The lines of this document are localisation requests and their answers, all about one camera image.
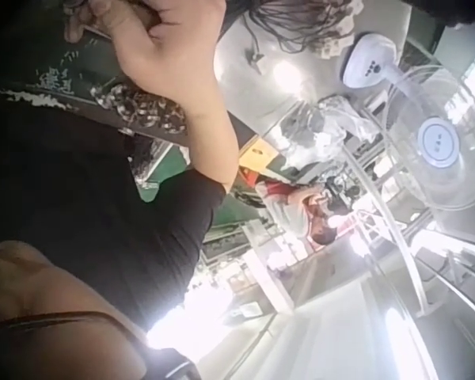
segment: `hand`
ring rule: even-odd
[[[145,91],[168,97],[190,112],[218,87],[213,64],[226,2],[143,1],[161,19],[149,30],[123,0],[89,0],[89,9],[111,36],[123,72]],[[80,28],[78,23],[89,17],[85,11],[78,13],[69,25]],[[78,33],[66,36],[77,39]]]

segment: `hair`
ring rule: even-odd
[[[336,240],[337,235],[336,228],[326,228],[322,232],[312,235],[311,238],[319,245],[329,245]]]

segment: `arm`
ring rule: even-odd
[[[238,141],[215,77],[216,43],[225,0],[143,0],[161,23],[146,30],[130,4],[90,0],[112,38],[123,72],[137,86],[177,102],[187,118],[193,167],[228,191],[238,172]],[[81,36],[80,10],[66,36]]]
[[[238,172],[238,141],[216,83],[200,107],[185,108],[190,161],[228,192]]]

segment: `wall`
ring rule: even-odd
[[[475,24],[445,28],[435,57],[455,75],[462,76],[475,59]]]

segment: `fan base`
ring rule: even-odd
[[[383,68],[394,64],[396,45],[387,37],[371,33],[354,46],[343,72],[343,83],[351,89],[376,86],[384,79]]]

